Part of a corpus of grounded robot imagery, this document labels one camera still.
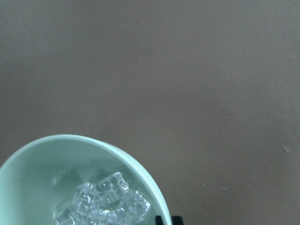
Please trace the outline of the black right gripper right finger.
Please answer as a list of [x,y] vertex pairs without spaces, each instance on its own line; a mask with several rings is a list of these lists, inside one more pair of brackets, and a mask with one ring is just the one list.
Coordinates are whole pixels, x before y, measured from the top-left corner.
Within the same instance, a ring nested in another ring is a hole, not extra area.
[[172,225],[183,225],[183,218],[181,216],[172,216]]

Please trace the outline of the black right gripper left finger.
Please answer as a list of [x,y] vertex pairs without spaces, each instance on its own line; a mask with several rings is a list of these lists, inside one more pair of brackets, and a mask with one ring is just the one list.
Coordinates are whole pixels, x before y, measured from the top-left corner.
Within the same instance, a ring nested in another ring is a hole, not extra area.
[[163,219],[161,216],[155,216],[155,225],[164,225]]

